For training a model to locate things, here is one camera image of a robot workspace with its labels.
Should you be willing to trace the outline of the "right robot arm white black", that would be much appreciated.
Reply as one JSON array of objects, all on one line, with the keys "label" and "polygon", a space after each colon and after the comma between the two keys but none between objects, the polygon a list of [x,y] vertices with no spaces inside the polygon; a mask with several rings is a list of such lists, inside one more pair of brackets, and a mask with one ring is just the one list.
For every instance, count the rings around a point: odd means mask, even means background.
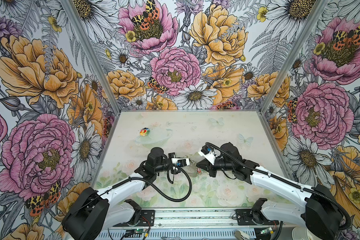
[{"label": "right robot arm white black", "polygon": [[258,163],[242,158],[232,143],[221,147],[206,143],[199,155],[203,160],[197,167],[208,172],[210,177],[216,177],[218,171],[230,171],[235,179],[269,190],[289,201],[282,204],[259,198],[245,214],[236,211],[238,223],[247,221],[264,225],[278,221],[295,224],[306,227],[322,240],[333,240],[339,231],[351,226],[348,212],[322,185],[304,185],[274,174]]}]

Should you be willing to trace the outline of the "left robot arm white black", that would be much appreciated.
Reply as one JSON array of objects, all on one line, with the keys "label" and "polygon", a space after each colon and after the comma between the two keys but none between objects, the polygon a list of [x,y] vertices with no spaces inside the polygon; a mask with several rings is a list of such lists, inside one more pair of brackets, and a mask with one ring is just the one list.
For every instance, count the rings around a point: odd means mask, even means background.
[{"label": "left robot arm white black", "polygon": [[74,240],[94,240],[104,229],[114,225],[137,224],[141,207],[128,197],[147,187],[163,196],[154,185],[159,174],[166,173],[172,182],[171,175],[181,173],[189,164],[188,158],[165,154],[159,147],[151,149],[147,159],[124,180],[99,190],[84,189],[62,220],[63,230]]}]

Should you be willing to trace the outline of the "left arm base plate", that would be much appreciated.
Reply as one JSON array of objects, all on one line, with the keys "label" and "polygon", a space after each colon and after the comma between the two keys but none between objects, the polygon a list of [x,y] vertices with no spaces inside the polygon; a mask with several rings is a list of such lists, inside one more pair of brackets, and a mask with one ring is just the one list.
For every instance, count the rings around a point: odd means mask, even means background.
[{"label": "left arm base plate", "polygon": [[141,210],[134,214],[129,222],[115,225],[115,227],[153,227],[155,223],[155,210]]}]

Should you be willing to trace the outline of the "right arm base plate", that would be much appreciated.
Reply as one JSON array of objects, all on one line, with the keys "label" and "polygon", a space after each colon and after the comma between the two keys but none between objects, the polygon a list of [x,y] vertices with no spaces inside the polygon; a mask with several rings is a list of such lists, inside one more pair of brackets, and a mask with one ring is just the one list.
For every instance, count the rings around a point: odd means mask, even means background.
[{"label": "right arm base plate", "polygon": [[231,218],[236,220],[239,226],[274,226],[279,223],[266,219],[261,212],[252,209],[236,209]]}]

